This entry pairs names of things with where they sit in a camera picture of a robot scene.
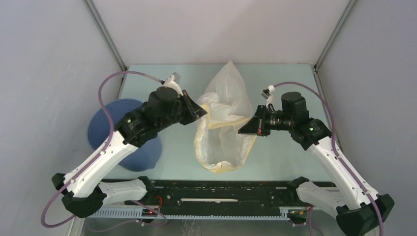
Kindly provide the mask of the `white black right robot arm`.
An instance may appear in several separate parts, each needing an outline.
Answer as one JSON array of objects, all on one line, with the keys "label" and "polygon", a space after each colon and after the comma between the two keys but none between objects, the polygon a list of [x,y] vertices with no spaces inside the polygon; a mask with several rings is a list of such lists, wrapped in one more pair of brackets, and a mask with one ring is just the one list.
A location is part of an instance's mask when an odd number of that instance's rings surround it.
[{"label": "white black right robot arm", "polygon": [[379,194],[355,170],[338,145],[332,143],[332,133],[319,119],[311,118],[305,98],[299,92],[281,96],[282,110],[271,104],[259,105],[254,116],[238,133],[266,137],[271,131],[288,131],[291,138],[311,154],[325,169],[338,192],[318,187],[299,177],[289,183],[288,203],[302,202],[318,207],[332,216],[347,236],[363,236],[381,227],[394,207],[389,194]]}]

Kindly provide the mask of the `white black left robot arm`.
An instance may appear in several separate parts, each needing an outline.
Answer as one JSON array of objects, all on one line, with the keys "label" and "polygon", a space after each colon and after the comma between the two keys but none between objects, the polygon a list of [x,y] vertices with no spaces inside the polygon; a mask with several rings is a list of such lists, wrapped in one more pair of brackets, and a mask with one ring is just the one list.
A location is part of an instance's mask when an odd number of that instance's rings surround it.
[{"label": "white black left robot arm", "polygon": [[105,205],[140,201],[149,205],[155,200],[155,187],[148,177],[130,181],[103,181],[121,160],[157,137],[158,132],[180,123],[193,123],[207,112],[185,90],[159,87],[146,102],[126,113],[111,129],[109,137],[80,166],[67,174],[52,177],[61,191],[66,210],[79,218],[93,215]]}]

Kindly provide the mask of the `translucent yellowish trash bag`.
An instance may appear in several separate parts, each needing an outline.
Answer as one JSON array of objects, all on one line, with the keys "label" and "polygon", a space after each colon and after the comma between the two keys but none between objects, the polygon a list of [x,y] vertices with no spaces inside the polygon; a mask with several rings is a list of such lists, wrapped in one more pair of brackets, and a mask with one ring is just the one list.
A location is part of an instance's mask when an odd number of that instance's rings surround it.
[{"label": "translucent yellowish trash bag", "polygon": [[231,61],[214,76],[197,103],[206,111],[194,138],[197,161],[216,174],[243,167],[256,136],[238,130],[251,119],[253,107],[245,82]]}]

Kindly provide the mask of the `blue plastic trash bin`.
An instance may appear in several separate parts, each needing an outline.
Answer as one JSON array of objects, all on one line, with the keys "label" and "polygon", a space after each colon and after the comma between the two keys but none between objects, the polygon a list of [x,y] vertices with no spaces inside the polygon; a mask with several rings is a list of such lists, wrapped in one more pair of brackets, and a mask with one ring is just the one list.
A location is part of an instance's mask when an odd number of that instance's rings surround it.
[{"label": "blue plastic trash bin", "polygon": [[[143,103],[136,99],[124,98],[106,105],[113,122],[117,123],[122,117],[139,108]],[[92,149],[97,149],[108,137],[110,124],[102,109],[99,109],[90,120],[87,128],[87,140]],[[142,172],[153,169],[162,154],[162,142],[160,137],[147,141],[141,148],[130,154],[119,165],[126,170]]]}]

